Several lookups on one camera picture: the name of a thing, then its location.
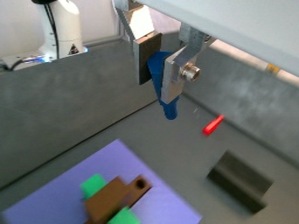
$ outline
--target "green block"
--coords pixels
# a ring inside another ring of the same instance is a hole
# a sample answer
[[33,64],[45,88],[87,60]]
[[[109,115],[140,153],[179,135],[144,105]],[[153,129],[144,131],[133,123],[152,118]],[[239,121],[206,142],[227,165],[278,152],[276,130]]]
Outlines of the green block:
[[125,206],[107,224],[140,224],[140,220]]
[[84,199],[87,200],[107,184],[107,181],[95,174],[84,183],[80,184]]

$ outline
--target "red object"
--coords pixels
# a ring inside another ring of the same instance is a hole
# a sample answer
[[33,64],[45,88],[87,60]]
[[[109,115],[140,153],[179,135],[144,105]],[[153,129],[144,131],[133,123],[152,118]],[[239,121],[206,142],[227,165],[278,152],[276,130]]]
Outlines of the red object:
[[219,115],[218,118],[215,120],[212,120],[211,123],[204,127],[202,132],[206,135],[210,135],[211,132],[219,127],[219,124],[223,121],[223,119],[224,119],[224,115]]

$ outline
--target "screw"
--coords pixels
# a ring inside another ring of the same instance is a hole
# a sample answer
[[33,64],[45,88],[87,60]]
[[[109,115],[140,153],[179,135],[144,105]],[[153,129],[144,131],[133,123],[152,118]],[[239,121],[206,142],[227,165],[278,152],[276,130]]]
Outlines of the screw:
[[207,43],[210,40],[211,40],[211,35],[207,34],[204,37],[204,43]]
[[200,77],[202,70],[192,64],[188,63],[185,67],[181,69],[181,77],[187,81],[196,81]]

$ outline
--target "wooden block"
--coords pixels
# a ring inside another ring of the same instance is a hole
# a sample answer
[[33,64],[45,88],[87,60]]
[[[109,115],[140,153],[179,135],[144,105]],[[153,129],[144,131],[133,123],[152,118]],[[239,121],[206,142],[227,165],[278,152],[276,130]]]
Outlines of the wooden block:
[[89,223],[104,224],[128,204],[129,188],[116,177],[85,201]]
[[127,205],[129,207],[139,201],[151,187],[151,184],[141,175],[139,175],[135,180],[127,185],[129,191],[129,201]]

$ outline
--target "blue block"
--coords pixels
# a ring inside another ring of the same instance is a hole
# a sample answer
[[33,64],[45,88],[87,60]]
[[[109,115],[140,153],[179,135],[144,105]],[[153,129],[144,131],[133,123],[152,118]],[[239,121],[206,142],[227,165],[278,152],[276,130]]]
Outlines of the blue block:
[[163,73],[164,73],[164,59],[171,55],[171,52],[156,52],[147,61],[148,69],[152,75],[153,89],[160,105],[163,106],[164,116],[168,120],[173,120],[177,116],[176,102],[179,96],[169,102],[161,101],[161,87],[163,87]]

